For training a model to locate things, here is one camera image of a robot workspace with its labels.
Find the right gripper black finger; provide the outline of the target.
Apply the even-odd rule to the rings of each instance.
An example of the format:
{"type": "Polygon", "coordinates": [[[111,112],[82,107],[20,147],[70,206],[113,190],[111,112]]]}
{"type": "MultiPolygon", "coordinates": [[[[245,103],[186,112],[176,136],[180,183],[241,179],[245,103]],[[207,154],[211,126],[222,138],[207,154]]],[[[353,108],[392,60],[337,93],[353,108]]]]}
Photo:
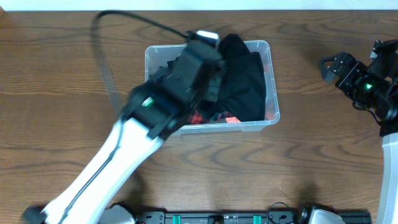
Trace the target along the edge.
{"type": "Polygon", "coordinates": [[[335,63],[340,62],[343,62],[344,65],[351,65],[354,62],[354,57],[348,52],[341,52],[336,55],[324,57],[318,63],[321,73],[327,72],[328,67],[325,65],[327,62],[330,62],[332,67],[335,63]]]}
{"type": "Polygon", "coordinates": [[[324,66],[324,64],[321,63],[320,64],[320,71],[321,71],[321,76],[322,76],[323,80],[328,82],[328,83],[331,83],[336,77],[336,75],[335,75],[334,71],[332,70],[331,66],[326,67],[326,66],[324,66]]]}

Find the red navy plaid shirt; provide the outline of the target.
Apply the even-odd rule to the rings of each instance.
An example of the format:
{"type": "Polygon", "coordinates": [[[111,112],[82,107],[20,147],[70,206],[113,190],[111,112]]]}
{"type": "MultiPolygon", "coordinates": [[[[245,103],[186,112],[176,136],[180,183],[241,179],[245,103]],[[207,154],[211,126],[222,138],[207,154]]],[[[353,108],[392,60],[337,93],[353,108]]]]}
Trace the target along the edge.
{"type": "Polygon", "coordinates": [[[220,113],[215,113],[214,115],[211,115],[210,117],[207,117],[203,114],[201,114],[198,110],[195,110],[187,119],[186,124],[187,125],[194,125],[194,124],[206,124],[210,123],[213,121],[219,121],[221,119],[225,118],[231,118],[234,115],[228,111],[220,112],[220,113]]]}

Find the large black garment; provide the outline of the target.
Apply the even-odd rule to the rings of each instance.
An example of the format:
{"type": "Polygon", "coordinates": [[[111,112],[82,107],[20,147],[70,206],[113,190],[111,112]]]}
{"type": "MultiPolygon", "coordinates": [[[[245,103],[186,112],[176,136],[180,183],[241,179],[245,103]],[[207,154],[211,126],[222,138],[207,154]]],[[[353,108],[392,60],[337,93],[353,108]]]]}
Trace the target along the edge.
{"type": "Polygon", "coordinates": [[[219,45],[226,60],[218,101],[203,101],[194,115],[196,123],[236,117],[242,122],[265,118],[266,81],[261,55],[252,52],[237,34],[228,34],[219,45]]]}

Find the pink printed garment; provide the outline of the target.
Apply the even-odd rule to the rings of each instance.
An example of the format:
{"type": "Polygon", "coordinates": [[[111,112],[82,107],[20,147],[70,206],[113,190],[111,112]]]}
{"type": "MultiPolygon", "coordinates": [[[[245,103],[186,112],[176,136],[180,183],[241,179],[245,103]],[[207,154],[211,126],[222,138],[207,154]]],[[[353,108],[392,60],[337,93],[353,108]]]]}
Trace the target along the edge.
{"type": "Polygon", "coordinates": [[[226,74],[223,96],[225,111],[240,122],[264,121],[275,118],[270,66],[232,65],[226,74]]]}

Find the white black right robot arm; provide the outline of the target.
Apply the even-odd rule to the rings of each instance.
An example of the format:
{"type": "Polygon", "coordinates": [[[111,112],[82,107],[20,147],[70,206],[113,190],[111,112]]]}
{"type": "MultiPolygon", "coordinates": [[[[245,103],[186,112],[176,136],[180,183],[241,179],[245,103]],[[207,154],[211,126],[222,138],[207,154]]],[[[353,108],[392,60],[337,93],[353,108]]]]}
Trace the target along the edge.
{"type": "Polygon", "coordinates": [[[376,223],[397,223],[397,41],[375,41],[370,65],[342,52],[319,67],[326,82],[335,82],[353,108],[369,112],[380,127],[384,156],[376,223]]]}

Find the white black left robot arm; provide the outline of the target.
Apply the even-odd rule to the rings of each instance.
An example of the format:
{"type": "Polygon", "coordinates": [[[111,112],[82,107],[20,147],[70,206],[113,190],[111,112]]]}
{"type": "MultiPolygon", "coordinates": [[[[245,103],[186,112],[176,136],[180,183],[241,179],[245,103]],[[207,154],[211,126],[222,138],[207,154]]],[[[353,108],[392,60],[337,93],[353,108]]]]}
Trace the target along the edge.
{"type": "Polygon", "coordinates": [[[98,223],[137,167],[180,129],[224,72],[218,44],[191,40],[162,81],[135,87],[101,149],[74,182],[46,206],[30,206],[26,223],[98,223]]]}

